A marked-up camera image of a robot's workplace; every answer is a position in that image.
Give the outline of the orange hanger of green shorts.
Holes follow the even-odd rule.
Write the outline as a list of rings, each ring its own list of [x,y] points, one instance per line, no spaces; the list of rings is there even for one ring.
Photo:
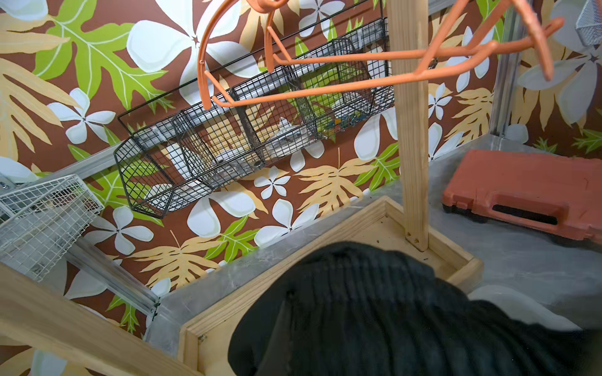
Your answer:
[[[287,4],[286,1],[250,1],[249,5],[258,13],[268,15],[266,31],[264,32],[264,51],[266,52],[265,64],[269,72],[274,71],[274,64],[282,66],[309,65],[309,64],[338,64],[357,63],[368,61],[399,61],[417,59],[419,64],[409,73],[385,76],[383,78],[369,78],[363,81],[352,81],[335,86],[324,86],[314,89],[301,89],[295,92],[284,92],[250,100],[235,100],[219,83],[210,70],[206,68],[205,55],[209,45],[210,35],[221,18],[235,3],[225,1],[218,6],[217,11],[209,21],[208,28],[202,36],[197,58],[198,87],[202,98],[202,105],[210,109],[213,104],[220,107],[241,107],[258,103],[279,100],[292,100],[300,97],[319,96],[335,92],[350,92],[354,90],[373,89],[379,86],[392,86],[396,84],[428,81],[434,78],[460,75],[480,64],[485,58],[495,53],[499,44],[490,41],[483,45],[484,36],[494,28],[498,19],[506,12],[508,3],[501,2],[489,17],[481,24],[478,32],[473,35],[470,45],[457,49],[444,48],[442,43],[451,28],[467,5],[466,1],[457,1],[448,13],[448,19],[440,26],[431,44],[425,50],[406,50],[383,53],[360,53],[351,55],[326,56],[309,59],[293,59],[288,54],[282,40],[277,37],[271,22],[277,10]]]

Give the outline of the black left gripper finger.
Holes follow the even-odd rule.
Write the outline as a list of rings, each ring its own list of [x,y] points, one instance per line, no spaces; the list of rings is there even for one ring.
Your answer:
[[[256,375],[290,375],[292,373],[293,329],[293,303],[290,298],[287,298],[281,304],[266,351],[263,354]]]

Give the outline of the black shorts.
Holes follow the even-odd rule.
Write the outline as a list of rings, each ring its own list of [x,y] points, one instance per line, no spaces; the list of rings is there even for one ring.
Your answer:
[[[227,361],[256,375],[282,302],[290,375],[599,375],[601,333],[510,318],[401,252],[339,242],[299,260],[241,318]]]

